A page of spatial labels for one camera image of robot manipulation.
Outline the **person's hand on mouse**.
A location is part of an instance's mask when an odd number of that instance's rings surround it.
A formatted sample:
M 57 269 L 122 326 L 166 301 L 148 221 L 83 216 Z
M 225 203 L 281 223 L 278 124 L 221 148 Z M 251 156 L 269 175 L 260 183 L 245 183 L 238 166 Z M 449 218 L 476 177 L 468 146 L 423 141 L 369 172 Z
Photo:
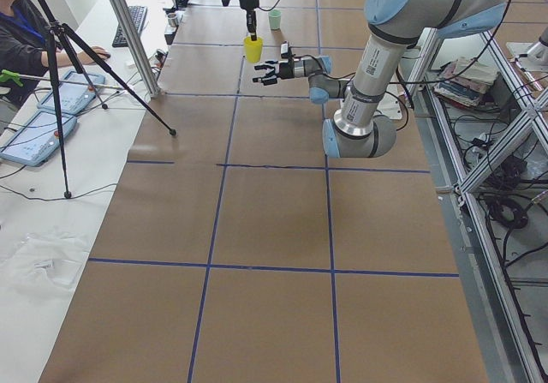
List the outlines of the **person's hand on mouse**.
M 92 52 L 103 61 L 108 60 L 111 57 L 110 52 L 100 46 L 94 46 Z

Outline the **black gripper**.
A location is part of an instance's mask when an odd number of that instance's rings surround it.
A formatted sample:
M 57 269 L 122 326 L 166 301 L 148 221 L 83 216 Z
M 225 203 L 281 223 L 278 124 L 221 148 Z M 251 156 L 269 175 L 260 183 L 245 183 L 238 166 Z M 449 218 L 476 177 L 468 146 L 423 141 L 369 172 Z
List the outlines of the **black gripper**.
M 259 7 L 259 0 L 239 0 L 240 7 L 246 10 L 247 33 L 252 41 L 258 39 L 257 19 L 255 9 Z
M 253 77 L 253 83 L 260 83 L 263 86 L 276 85 L 278 79 L 294 79 L 295 78 L 295 62 L 293 60 L 266 60 L 262 63 L 253 66 L 255 70 L 277 70 L 277 75 L 264 75 Z

